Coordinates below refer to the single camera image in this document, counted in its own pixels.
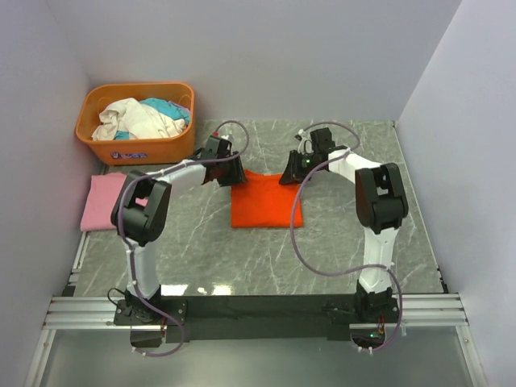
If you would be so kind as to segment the orange t shirt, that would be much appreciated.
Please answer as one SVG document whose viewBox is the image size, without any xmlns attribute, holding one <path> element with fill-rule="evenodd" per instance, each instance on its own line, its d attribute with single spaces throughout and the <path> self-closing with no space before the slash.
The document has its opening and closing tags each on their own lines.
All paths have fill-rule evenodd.
<svg viewBox="0 0 516 387">
<path fill-rule="evenodd" d="M 289 228 L 299 184 L 280 185 L 281 174 L 244 172 L 247 181 L 231 187 L 231 227 Z"/>
</svg>

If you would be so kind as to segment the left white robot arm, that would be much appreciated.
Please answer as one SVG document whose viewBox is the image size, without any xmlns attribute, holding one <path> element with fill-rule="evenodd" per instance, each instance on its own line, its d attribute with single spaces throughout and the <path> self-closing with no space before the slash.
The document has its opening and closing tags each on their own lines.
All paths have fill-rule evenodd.
<svg viewBox="0 0 516 387">
<path fill-rule="evenodd" d="M 224 187 L 246 180 L 240 154 L 232 150 L 231 136 L 215 133 L 204 147 L 172 167 L 127 174 L 111 222 L 126 250 L 126 303 L 132 306 L 133 315 L 141 323 L 153 323 L 161 313 L 155 250 L 167 223 L 171 198 L 212 181 Z"/>
</svg>

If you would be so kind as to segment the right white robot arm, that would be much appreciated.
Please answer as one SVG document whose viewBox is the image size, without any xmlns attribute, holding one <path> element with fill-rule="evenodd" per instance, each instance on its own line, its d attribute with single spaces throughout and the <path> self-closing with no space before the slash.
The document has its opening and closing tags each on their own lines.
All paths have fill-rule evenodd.
<svg viewBox="0 0 516 387">
<path fill-rule="evenodd" d="M 329 127 L 322 123 L 301 129 L 295 138 L 298 148 L 289 153 L 279 183 L 298 183 L 291 211 L 298 206 L 305 184 L 317 171 L 339 175 L 355 186 L 356 216 L 364 229 L 363 264 L 350 311 L 365 322 L 397 313 L 393 298 L 393 246 L 403 219 L 409 212 L 400 169 L 395 163 L 380 164 L 354 153 L 357 145 L 338 146 Z"/>
</svg>

